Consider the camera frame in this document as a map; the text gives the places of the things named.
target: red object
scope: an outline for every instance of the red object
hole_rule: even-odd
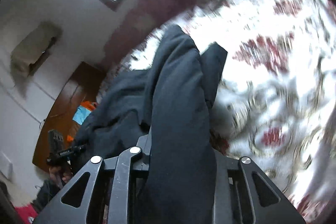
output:
[[[267,132],[264,132],[264,136],[261,140],[261,142],[265,145],[265,146],[280,146],[284,140],[285,140],[285,136],[281,134],[281,129],[279,127],[274,127],[274,128],[269,128],[269,130]]]
[[[23,207],[15,207],[24,224],[30,224],[37,217],[37,212],[31,204]]]
[[[289,32],[281,37],[285,41],[286,46],[281,47],[278,40],[274,41],[270,37],[262,37],[258,35],[256,42],[253,39],[243,42],[240,51],[235,52],[234,60],[245,61],[248,65],[257,68],[264,65],[269,72],[278,75],[278,71],[288,71],[288,55],[292,51],[292,42],[294,33]]]

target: white wall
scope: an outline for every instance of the white wall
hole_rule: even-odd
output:
[[[13,183],[8,181],[1,173],[0,180],[4,182],[7,186],[8,193],[10,195],[10,201],[15,207],[21,207],[27,205],[31,202],[32,197],[27,195],[25,192],[18,189]]]
[[[32,197],[45,174],[31,163],[40,122],[81,61],[98,63],[103,45],[135,0],[116,12],[99,0],[2,0],[0,2],[0,151],[13,163],[12,181]],[[42,20],[60,26],[63,35],[51,56],[26,80],[26,95],[9,75],[10,53]]]

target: bed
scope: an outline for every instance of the bed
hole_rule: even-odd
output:
[[[336,190],[336,7],[330,0],[199,0],[155,29],[113,67],[148,69],[165,28],[178,24],[200,52],[228,51],[211,113],[212,146],[251,157],[307,223],[322,223]]]

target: hand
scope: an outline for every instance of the hand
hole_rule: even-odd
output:
[[[71,167],[68,163],[64,164],[63,166],[53,166],[49,168],[50,179],[53,183],[58,185],[57,176],[60,176],[62,181],[68,183],[69,180],[72,178]]]

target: blue object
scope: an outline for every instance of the blue object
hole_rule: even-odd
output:
[[[72,120],[77,122],[78,124],[82,125],[86,117],[91,113],[90,110],[83,106],[77,107],[77,111],[75,115],[73,116]]]

